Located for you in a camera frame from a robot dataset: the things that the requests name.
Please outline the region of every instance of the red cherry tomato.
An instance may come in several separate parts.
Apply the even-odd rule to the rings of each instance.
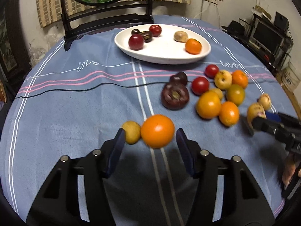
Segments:
[[[210,64],[205,69],[205,75],[211,79],[214,79],[215,75],[218,72],[219,72],[219,68],[215,64]]]
[[[191,84],[191,90],[195,95],[200,96],[202,93],[209,90],[209,82],[205,77],[197,77]]]
[[[162,28],[160,25],[152,25],[149,31],[153,33],[153,36],[159,36],[162,32]]]
[[[143,48],[144,38],[140,34],[134,34],[128,40],[128,45],[132,50],[140,50]]]

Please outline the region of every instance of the white oval plate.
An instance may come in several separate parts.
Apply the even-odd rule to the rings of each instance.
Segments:
[[[159,37],[154,37],[151,42],[145,42],[143,49],[132,50],[128,45],[131,37],[131,31],[138,29],[148,31],[151,25],[137,25],[120,31],[115,36],[115,44],[127,55],[139,60],[160,63],[160,64],[186,64],[196,62],[211,51],[210,43],[201,35],[174,25],[161,25],[162,33]],[[202,50],[199,54],[193,55],[185,50],[185,43],[177,42],[173,39],[176,31],[184,31],[188,38],[194,38],[202,44]]]

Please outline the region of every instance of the computer monitor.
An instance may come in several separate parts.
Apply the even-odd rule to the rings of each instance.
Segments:
[[[265,25],[261,21],[257,21],[255,28],[251,34],[250,41],[259,44],[260,47],[275,54],[279,46],[283,43],[283,37],[276,31]]]

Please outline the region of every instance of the hat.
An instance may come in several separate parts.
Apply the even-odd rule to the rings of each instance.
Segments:
[[[237,21],[232,20],[228,27],[222,26],[229,34],[239,34],[243,35],[245,32],[245,28],[242,24],[238,23]]]

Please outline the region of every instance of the dark purple tomato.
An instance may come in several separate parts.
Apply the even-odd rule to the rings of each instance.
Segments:
[[[169,110],[179,110],[185,107],[189,101],[189,92],[180,82],[165,84],[161,92],[161,102]]]
[[[140,34],[134,34],[128,40],[128,45],[132,50],[140,50],[143,48],[144,38]]]
[[[142,31],[140,32],[140,35],[143,36],[144,42],[150,42],[153,39],[153,33],[150,31]]]
[[[159,36],[162,32],[162,28],[160,25],[152,25],[149,31],[153,33],[153,36]]]
[[[180,82],[186,86],[188,83],[188,78],[187,78],[187,75],[181,71],[181,72],[171,76],[170,82]]]
[[[140,31],[138,29],[133,29],[131,32],[132,35],[139,34],[139,33],[140,33]]]

